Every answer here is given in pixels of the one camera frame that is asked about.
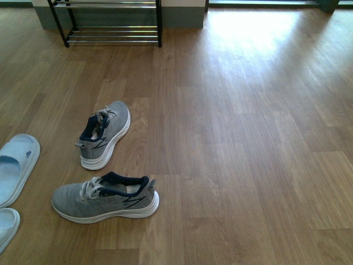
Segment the slipper strap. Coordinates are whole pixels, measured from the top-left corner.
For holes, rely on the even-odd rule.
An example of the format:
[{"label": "slipper strap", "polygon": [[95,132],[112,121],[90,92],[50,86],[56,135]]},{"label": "slipper strap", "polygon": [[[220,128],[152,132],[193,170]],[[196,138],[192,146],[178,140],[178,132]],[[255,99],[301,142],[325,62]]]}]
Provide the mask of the slipper strap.
[{"label": "slipper strap", "polygon": [[15,159],[20,164],[20,169],[26,167],[28,159],[31,157],[33,144],[26,142],[8,142],[0,150],[0,157],[7,156]]}]

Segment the laminate flooring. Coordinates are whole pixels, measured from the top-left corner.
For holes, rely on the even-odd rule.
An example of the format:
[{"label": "laminate flooring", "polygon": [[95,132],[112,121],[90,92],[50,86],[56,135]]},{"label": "laminate flooring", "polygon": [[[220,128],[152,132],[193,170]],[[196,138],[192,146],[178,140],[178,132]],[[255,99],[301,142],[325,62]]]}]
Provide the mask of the laminate flooring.
[{"label": "laminate flooring", "polygon": [[[34,9],[0,9],[0,145],[39,160],[0,264],[353,264],[353,12],[212,9],[163,47],[74,46]],[[131,127],[108,165],[75,147],[115,100]],[[145,219],[76,224],[51,196],[114,171],[156,179]]]}]

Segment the light blue slipper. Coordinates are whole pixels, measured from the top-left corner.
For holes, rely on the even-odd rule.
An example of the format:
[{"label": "light blue slipper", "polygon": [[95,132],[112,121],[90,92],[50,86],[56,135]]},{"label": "light blue slipper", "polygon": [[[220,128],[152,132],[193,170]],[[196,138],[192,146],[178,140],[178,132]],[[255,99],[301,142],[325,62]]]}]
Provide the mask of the light blue slipper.
[{"label": "light blue slipper", "polygon": [[14,209],[0,209],[0,253],[10,243],[20,224],[20,215]]},{"label": "light blue slipper", "polygon": [[0,208],[11,205],[21,193],[40,153],[38,141],[15,135],[0,150]]}]

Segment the sneaker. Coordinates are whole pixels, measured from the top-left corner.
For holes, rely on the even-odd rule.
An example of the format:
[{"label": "sneaker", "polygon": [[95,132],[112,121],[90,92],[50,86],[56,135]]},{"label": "sneaker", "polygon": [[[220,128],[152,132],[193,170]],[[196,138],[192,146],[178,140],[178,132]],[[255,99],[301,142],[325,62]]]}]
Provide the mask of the sneaker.
[{"label": "sneaker", "polygon": [[126,178],[110,172],[90,181],[58,188],[52,197],[54,209],[67,220],[91,224],[110,217],[144,218],[159,206],[155,180]]},{"label": "sneaker", "polygon": [[122,101],[115,101],[88,119],[87,126],[75,144],[81,151],[81,165],[98,170],[108,164],[115,144],[130,127],[130,112]]}]

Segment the metal shoe rack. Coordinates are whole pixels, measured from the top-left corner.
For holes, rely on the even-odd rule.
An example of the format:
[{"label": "metal shoe rack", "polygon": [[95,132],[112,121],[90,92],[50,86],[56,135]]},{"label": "metal shoe rack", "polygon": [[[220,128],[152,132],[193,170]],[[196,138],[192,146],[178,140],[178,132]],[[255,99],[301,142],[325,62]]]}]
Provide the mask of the metal shoe rack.
[{"label": "metal shoe rack", "polygon": [[[161,0],[155,2],[108,2],[48,0],[65,47],[70,44],[82,45],[157,45],[162,47],[162,9]],[[66,8],[72,29],[65,36],[56,9]],[[76,8],[116,8],[116,9],[155,9],[157,26],[90,26],[77,27],[73,9]]]}]

